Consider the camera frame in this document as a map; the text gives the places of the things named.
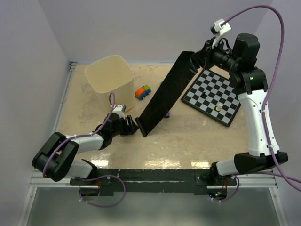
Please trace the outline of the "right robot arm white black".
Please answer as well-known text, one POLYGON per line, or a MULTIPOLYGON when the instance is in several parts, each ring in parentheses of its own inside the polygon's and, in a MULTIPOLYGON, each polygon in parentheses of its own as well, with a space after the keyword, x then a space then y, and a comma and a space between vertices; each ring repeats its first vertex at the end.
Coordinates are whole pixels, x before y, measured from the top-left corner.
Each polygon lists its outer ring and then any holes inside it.
POLYGON ((255 35, 241 33, 233 49, 207 40, 203 48, 191 56, 194 65, 203 69, 217 66, 229 73, 230 84, 244 110, 249 134, 248 152, 230 160, 212 163, 207 180, 220 185, 230 175, 242 175, 269 170, 288 161, 273 135, 269 117, 268 83, 265 72, 256 67, 260 43, 255 35))

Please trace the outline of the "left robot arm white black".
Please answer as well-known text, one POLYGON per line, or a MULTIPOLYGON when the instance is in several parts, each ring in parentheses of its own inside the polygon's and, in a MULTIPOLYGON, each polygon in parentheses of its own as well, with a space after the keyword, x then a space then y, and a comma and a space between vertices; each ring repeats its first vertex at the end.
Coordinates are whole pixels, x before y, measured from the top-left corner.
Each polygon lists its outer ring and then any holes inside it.
POLYGON ((114 137, 133 135, 138 129, 131 115, 120 117, 111 113, 89 134, 65 136, 55 132, 34 156, 32 166, 55 182, 75 177, 92 185, 97 181, 97 172, 93 170, 96 166, 87 160, 75 160, 76 154, 105 149, 114 137))

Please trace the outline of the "black trash bag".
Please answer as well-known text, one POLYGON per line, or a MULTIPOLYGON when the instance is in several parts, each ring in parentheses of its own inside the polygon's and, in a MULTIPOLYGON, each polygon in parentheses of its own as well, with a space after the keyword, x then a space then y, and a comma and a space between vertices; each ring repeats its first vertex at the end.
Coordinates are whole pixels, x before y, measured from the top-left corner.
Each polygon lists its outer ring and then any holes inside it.
POLYGON ((183 51, 167 76, 152 96, 141 115, 135 118, 146 137, 171 110, 191 79, 197 74, 199 65, 192 59, 192 51, 183 51))

